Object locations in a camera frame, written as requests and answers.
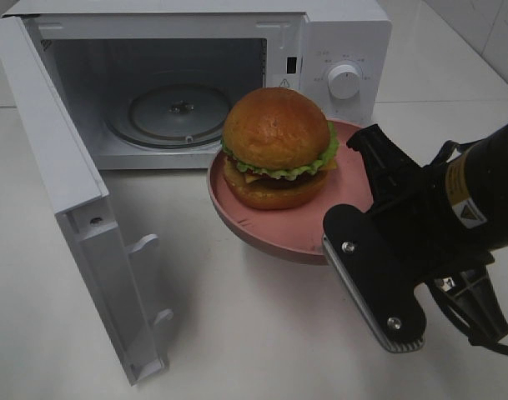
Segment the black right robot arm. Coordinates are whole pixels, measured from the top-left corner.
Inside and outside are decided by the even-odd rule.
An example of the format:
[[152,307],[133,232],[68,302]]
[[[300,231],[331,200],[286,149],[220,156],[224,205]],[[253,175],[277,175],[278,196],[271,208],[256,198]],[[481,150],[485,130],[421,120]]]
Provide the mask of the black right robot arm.
[[445,142],[425,166],[376,125],[348,146],[363,159],[373,203],[365,212],[331,208],[324,247],[381,346],[422,347],[415,288],[424,284],[470,344],[508,356],[508,322],[487,271],[508,246],[508,124],[474,142]]

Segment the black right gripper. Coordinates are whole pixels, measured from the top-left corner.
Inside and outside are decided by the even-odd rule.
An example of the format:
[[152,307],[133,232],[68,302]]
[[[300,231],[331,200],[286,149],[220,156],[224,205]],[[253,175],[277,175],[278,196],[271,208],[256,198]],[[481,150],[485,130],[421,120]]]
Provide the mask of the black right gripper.
[[378,124],[355,132],[373,197],[367,212],[411,279],[445,278],[448,306],[473,343],[508,335],[486,265],[495,259],[468,236],[445,192],[446,165],[420,167]]

